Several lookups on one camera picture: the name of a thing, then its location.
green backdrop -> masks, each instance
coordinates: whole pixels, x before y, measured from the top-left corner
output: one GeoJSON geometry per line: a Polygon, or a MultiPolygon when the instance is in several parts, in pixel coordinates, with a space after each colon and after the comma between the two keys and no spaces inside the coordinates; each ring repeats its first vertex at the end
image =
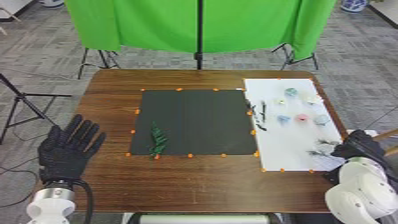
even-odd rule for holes
{"type": "MultiPolygon", "coordinates": [[[[204,53],[275,47],[310,56],[335,0],[204,0],[204,53]]],[[[65,0],[83,46],[195,52],[197,0],[65,0]]]]}

white sheet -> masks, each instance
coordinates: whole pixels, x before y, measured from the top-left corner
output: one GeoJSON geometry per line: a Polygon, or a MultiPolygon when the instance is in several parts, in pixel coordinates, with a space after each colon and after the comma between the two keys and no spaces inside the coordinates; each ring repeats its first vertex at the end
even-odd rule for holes
{"type": "Polygon", "coordinates": [[[268,171],[328,171],[342,164],[342,159],[332,156],[314,156],[308,151],[323,151],[326,154],[333,146],[317,144],[317,140],[340,142],[340,135],[333,122],[324,126],[314,124],[316,115],[324,114],[330,118],[323,103],[308,105],[307,98],[314,97],[317,92],[308,79],[245,79],[245,97],[250,104],[255,105],[255,112],[261,108],[261,100],[266,103],[266,121],[262,131],[255,125],[255,140],[259,147],[259,156],[262,168],[268,171]],[[294,88],[298,96],[287,97],[284,90],[294,88]],[[275,101],[284,98],[285,104],[275,101]],[[294,116],[307,114],[308,120],[298,122],[294,116]],[[291,120],[285,124],[277,121],[277,116],[285,115],[291,120]]]}

black mat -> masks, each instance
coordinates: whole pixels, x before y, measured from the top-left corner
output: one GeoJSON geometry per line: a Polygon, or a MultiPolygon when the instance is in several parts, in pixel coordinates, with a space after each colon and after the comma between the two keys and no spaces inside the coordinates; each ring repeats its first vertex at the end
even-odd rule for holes
{"type": "Polygon", "coordinates": [[[245,155],[255,152],[241,91],[143,92],[131,154],[149,154],[152,122],[168,138],[163,155],[245,155]]]}

orange marker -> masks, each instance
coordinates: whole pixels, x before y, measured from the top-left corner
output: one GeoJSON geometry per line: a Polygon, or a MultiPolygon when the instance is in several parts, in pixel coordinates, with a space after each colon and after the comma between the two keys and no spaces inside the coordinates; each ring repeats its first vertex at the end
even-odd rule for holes
{"type": "Polygon", "coordinates": [[[255,151],[252,155],[257,158],[259,157],[259,151],[255,151]]]}

pink object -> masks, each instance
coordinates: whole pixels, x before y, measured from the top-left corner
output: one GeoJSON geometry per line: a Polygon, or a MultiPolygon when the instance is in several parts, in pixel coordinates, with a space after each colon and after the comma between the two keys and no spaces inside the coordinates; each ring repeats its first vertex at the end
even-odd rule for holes
{"type": "Polygon", "coordinates": [[[307,121],[307,119],[308,119],[305,114],[298,114],[294,118],[298,121],[307,121]]]}

